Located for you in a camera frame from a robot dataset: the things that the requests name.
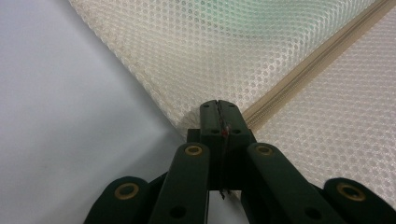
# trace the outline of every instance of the mesh laundry bag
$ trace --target mesh laundry bag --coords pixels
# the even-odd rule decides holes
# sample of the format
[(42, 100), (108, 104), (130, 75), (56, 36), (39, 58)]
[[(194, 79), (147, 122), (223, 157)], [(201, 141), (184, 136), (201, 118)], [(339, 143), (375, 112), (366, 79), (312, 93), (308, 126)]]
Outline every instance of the mesh laundry bag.
[[(185, 134), (188, 128), (198, 126), (198, 106), (209, 100), (230, 101), (236, 103), (241, 111), (248, 113), (252, 108), (257, 107), (257, 103), (279, 83), (289, 79), (290, 71), (313, 55), (323, 43), (329, 41), (368, 8), (386, 2), (380, 0), (70, 1), (83, 20), (131, 70), (182, 134)], [(336, 81), (353, 82), (353, 78), (345, 77), (345, 80)], [(333, 86), (332, 80), (328, 80), (326, 84), (329, 87), (323, 91)], [(331, 96), (334, 91), (339, 91), (336, 87), (328, 92), (329, 95), (322, 96), (324, 101), (328, 101), (327, 105), (317, 105), (319, 107), (316, 110), (305, 111), (304, 115), (309, 116), (312, 111), (313, 116), (315, 113), (318, 116), (322, 110), (336, 113), (331, 111), (332, 106), (339, 103)], [(362, 88), (362, 84), (359, 84), (356, 90), (359, 88)], [(387, 92), (392, 90), (394, 93), (394, 89), (389, 86)], [(311, 93), (312, 100), (317, 99), (314, 99), (314, 96), (316, 97), (315, 93), (318, 92), (321, 91)], [(344, 97), (346, 105), (353, 101), (348, 101), (347, 97)], [(346, 130), (342, 128), (343, 132), (333, 131), (332, 128), (336, 128), (333, 125), (336, 124), (329, 120), (322, 125), (328, 125), (326, 127), (330, 134), (323, 131), (316, 137), (317, 129), (308, 127), (309, 122), (298, 124), (306, 118), (297, 118), (298, 113), (303, 112), (292, 112), (291, 110), (300, 109), (292, 107), (292, 104), (297, 103), (293, 100), (280, 111), (279, 115), (276, 114), (270, 119), (259, 131), (258, 139), (274, 143), (281, 150), (286, 150), (286, 155), (303, 174), (319, 185), (324, 179), (333, 175), (351, 176), (353, 172), (360, 174), (360, 162), (365, 162), (364, 171), (373, 165), (375, 171), (366, 171), (365, 175), (352, 175), (352, 177), (368, 184), (374, 190), (379, 190), (378, 193), (394, 206), (395, 202), (390, 199), (396, 191), (393, 187), (395, 183), (392, 182), (395, 176), (390, 174), (391, 168), (394, 171), (395, 162), (393, 150), (389, 147), (392, 143), (394, 146), (394, 133), (391, 131), (395, 129), (391, 126), (391, 122), (381, 123), (388, 121), (386, 119), (376, 121), (375, 125), (383, 124), (388, 128), (385, 137), (388, 141), (387, 147), (383, 145), (385, 142), (377, 141), (376, 146), (381, 150), (367, 154), (361, 151), (361, 148), (366, 146), (361, 140), (366, 137), (378, 140), (384, 133), (382, 130), (375, 131), (371, 135), (362, 135), (361, 138), (354, 138), (355, 135), (349, 137), (342, 135), (343, 132), (361, 133), (361, 129), (354, 128), (359, 125), (357, 120), (363, 118), (350, 118), (351, 115), (348, 115), (345, 119), (349, 120), (350, 126)], [(302, 109), (307, 110), (310, 102), (304, 101), (302, 104), (305, 104)], [(285, 114), (287, 113), (285, 111), (289, 111), (288, 108), (291, 108), (290, 113), (295, 113), (296, 120), (280, 118), (289, 115)], [(355, 114), (359, 114), (359, 109), (358, 105), (351, 105), (351, 111)], [(370, 116), (370, 111), (364, 112), (366, 116)], [(285, 124), (283, 126), (279, 124), (277, 130), (273, 130), (273, 124), (281, 121)], [(382, 126), (370, 126), (372, 124), (364, 124), (361, 127), (376, 130), (382, 128)], [(306, 135), (290, 136), (290, 129), (300, 127), (299, 125), (303, 126), (300, 132), (306, 132)], [(327, 138), (325, 135), (338, 136), (338, 138)], [(328, 144), (329, 139), (334, 141), (332, 147), (318, 147), (321, 144)], [(312, 141), (309, 146), (313, 149), (304, 148), (302, 151), (292, 152), (291, 143), (298, 141), (301, 141), (301, 144)], [(340, 147), (337, 148), (338, 154), (336, 154), (333, 148), (340, 142), (344, 143), (345, 148), (355, 147), (357, 150), (353, 154), (355, 157), (347, 155), (349, 152)], [(368, 158), (362, 158), (370, 156), (375, 157), (374, 163)], [(380, 159), (377, 157), (387, 158), (387, 162), (378, 163)], [(332, 159), (338, 160), (338, 163), (329, 164)], [(345, 159), (349, 159), (350, 163), (343, 163)]]
[(396, 208), (396, 8), (256, 133), (308, 180), (355, 179)]

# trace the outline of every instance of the zipper teeth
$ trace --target zipper teeth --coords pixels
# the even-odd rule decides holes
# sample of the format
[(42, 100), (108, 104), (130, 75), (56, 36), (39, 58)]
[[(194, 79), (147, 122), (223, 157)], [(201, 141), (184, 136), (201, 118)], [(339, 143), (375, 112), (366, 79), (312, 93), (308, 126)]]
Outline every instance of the zipper teeth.
[(366, 8), (356, 20), (352, 20), (340, 32), (337, 32), (328, 41), (331, 41), (329, 46), (325, 49), (318, 49), (311, 55), (318, 55), (301, 62), (306, 64), (304, 67), (297, 68), (297, 72), (292, 80), (284, 84), (272, 98), (265, 102), (260, 102), (262, 98), (252, 107), (258, 107), (251, 115), (244, 116), (247, 126), (253, 131), (257, 131), (260, 127), (274, 114), (274, 108), (278, 109), (280, 105), (287, 102), (291, 95), (297, 93), (305, 84), (312, 80), (320, 71), (329, 65), (337, 56), (339, 56), (345, 49), (353, 44), (354, 40), (358, 39), (365, 31), (374, 25), (380, 18), (382, 18), (391, 8), (393, 8), (396, 1), (393, 0), (378, 0)]

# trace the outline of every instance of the beige zipper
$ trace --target beige zipper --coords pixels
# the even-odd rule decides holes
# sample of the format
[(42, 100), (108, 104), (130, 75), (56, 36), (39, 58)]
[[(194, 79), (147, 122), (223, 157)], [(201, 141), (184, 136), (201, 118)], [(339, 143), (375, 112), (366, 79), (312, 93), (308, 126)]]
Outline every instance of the beige zipper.
[(360, 15), (291, 70), (259, 101), (248, 108), (243, 113), (247, 126), (253, 132), (258, 131), (297, 92), (376, 24), (395, 5), (396, 0), (377, 0), (367, 7)]

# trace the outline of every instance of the white surface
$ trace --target white surface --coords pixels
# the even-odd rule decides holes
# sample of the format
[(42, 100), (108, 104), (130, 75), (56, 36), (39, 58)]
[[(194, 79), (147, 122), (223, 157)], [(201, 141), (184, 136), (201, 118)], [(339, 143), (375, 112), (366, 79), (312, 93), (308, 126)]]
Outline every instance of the white surface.
[(182, 134), (198, 106), (248, 109), (374, 0), (70, 0)]
[(322, 187), (357, 180), (396, 208), (396, 8), (257, 132)]
[[(166, 171), (180, 135), (66, 1), (0, 2), (0, 223), (82, 223)], [(247, 223), (212, 193), (209, 223)]]

